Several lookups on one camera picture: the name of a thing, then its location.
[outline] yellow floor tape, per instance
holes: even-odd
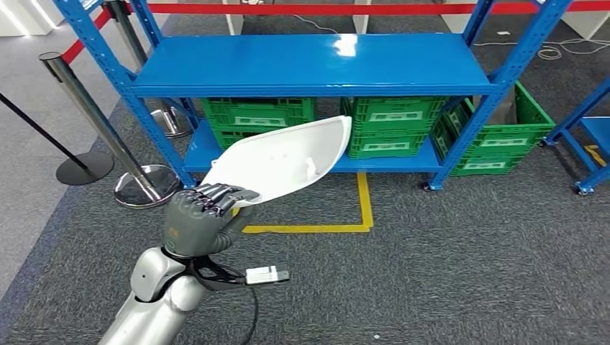
[[[584,148],[598,164],[600,164],[602,167],[606,166],[606,162],[596,151],[599,148],[597,145],[586,145]]]
[[[327,232],[369,232],[373,226],[373,209],[370,205],[370,194],[366,173],[357,174],[358,198],[360,199],[361,224],[338,225],[250,225],[244,229],[245,234],[260,234],[262,232],[275,232],[279,234],[306,234]]]

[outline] blue shelf board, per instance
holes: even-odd
[[[210,170],[211,161],[220,157],[222,151],[218,147],[207,121],[199,122],[199,127],[191,138],[184,170],[190,173],[205,173]],[[426,139],[417,156],[370,158],[367,160],[351,160],[343,155],[332,168],[331,173],[433,173],[441,166],[432,147],[430,138]]]
[[[610,116],[583,117],[580,125],[597,144],[600,152],[610,155]]]
[[[489,94],[460,34],[166,37],[132,84],[140,97]]]

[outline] crate label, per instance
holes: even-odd
[[[437,146],[443,154],[445,154],[445,153],[447,153],[447,151],[449,151],[447,149],[447,144],[445,144],[445,140],[442,137],[437,138]]]
[[[464,170],[477,170],[477,169],[502,169],[506,166],[506,162],[500,163],[468,163],[464,166]]]
[[[240,126],[273,126],[273,127],[287,127],[286,120],[275,119],[273,117],[235,117],[235,124]]]
[[[455,127],[458,133],[462,131],[462,122],[460,122],[460,119],[458,118],[458,115],[455,113],[455,111],[449,114],[449,120],[451,120],[453,126]]]
[[[481,144],[481,147],[490,147],[490,146],[522,146],[522,145],[527,145],[527,138],[483,140],[483,143]]]
[[[386,150],[407,150],[410,142],[397,142],[394,144],[365,144],[363,151],[386,151]]]
[[[408,121],[421,120],[424,117],[423,111],[408,111],[406,113],[372,113],[369,122],[377,121]]]

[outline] robotic hand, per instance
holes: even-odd
[[[241,208],[232,218],[231,208],[257,197],[254,191],[222,184],[177,193],[165,218],[164,247],[142,253],[131,276],[132,292],[99,343],[172,344],[207,290],[288,280],[288,272],[277,272],[275,266],[234,275],[209,257],[229,248],[252,220],[254,206]],[[215,275],[204,277],[199,272],[204,268]]]

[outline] green plastic crate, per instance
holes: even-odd
[[[342,98],[344,114],[360,132],[400,129],[426,134],[436,121],[447,97]]]
[[[447,152],[453,145],[455,138],[452,136],[449,126],[445,123],[445,119],[441,118],[432,128],[432,142],[441,160],[445,158]]]
[[[214,133],[214,138],[216,138],[216,142],[218,143],[218,146],[220,148],[222,148],[223,150],[226,150],[229,148],[229,146],[240,141],[241,139],[252,137],[252,136],[255,136],[256,134],[265,133],[265,132],[269,132],[269,131],[247,132],[247,131],[234,131],[232,129],[227,129],[227,130],[212,130],[212,132]]]
[[[521,155],[472,155],[463,158],[453,168],[450,176],[506,175],[516,167],[526,154]]]
[[[280,129],[315,120],[313,98],[202,98],[212,129],[267,127]]]
[[[515,108],[517,124],[485,125],[469,146],[467,154],[528,153],[555,127],[553,120],[532,98],[519,82],[515,84]],[[474,112],[474,106],[466,99],[452,111],[442,115],[454,137],[460,135]]]
[[[353,134],[347,148],[352,159],[374,157],[410,157],[417,154],[426,135],[404,132],[370,132]]]

